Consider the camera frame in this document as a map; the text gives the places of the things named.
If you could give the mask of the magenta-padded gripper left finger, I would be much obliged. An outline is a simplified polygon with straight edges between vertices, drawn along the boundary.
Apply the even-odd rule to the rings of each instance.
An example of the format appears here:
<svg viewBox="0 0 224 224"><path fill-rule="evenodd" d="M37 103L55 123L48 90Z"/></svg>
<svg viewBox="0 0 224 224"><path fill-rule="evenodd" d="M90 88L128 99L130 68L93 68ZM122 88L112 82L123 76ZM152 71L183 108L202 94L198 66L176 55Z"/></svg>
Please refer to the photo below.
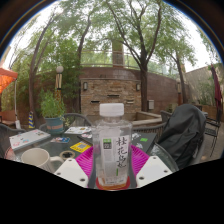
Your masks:
<svg viewBox="0 0 224 224"><path fill-rule="evenodd" d="M67 159L55 175L84 188L95 186L96 174L93 170L93 148L90 147L75 159Z"/></svg>

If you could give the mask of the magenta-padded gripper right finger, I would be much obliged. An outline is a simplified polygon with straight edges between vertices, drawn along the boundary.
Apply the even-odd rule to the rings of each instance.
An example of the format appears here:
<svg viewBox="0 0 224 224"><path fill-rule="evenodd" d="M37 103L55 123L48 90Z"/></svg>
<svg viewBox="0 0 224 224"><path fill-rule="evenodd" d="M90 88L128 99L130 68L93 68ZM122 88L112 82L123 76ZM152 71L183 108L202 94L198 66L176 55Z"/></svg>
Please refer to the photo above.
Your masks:
<svg viewBox="0 0 224 224"><path fill-rule="evenodd" d="M130 181L132 188L144 187L172 174L158 156L149 156L132 145Z"/></svg>

